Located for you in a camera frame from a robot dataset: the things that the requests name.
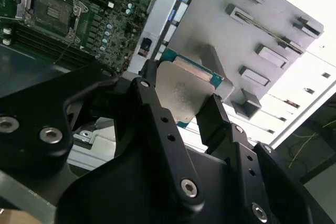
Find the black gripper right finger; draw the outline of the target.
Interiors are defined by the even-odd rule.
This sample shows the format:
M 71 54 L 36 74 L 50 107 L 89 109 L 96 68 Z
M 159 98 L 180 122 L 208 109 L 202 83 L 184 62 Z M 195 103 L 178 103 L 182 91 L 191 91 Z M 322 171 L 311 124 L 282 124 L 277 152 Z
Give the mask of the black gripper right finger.
M 251 146 L 245 131 L 231 123 L 217 95 L 196 116 L 206 153 L 228 166 L 231 220 L 237 223 L 312 223 L 302 189 L 275 151 L 266 144 Z

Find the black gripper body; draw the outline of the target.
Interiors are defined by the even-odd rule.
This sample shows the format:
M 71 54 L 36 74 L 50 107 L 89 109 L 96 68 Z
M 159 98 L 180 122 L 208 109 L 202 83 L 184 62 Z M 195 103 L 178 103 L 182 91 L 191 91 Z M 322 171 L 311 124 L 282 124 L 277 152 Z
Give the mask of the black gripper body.
M 245 223 L 226 163 L 188 154 L 205 195 L 200 212 L 177 209 L 158 163 L 137 148 L 76 180 L 58 203 L 57 223 Z

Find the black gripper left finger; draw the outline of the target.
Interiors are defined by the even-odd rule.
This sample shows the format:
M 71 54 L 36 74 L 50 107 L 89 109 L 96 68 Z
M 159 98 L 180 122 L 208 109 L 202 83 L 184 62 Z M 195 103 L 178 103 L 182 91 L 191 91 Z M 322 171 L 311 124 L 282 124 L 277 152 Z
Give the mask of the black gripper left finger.
M 56 174 L 73 146 L 73 128 L 106 116 L 115 123 L 115 158 L 145 149 L 177 209 L 200 212 L 198 175 L 171 112 L 159 102 L 155 74 L 147 70 L 129 81 L 94 64 L 1 98 L 1 169 L 27 177 Z

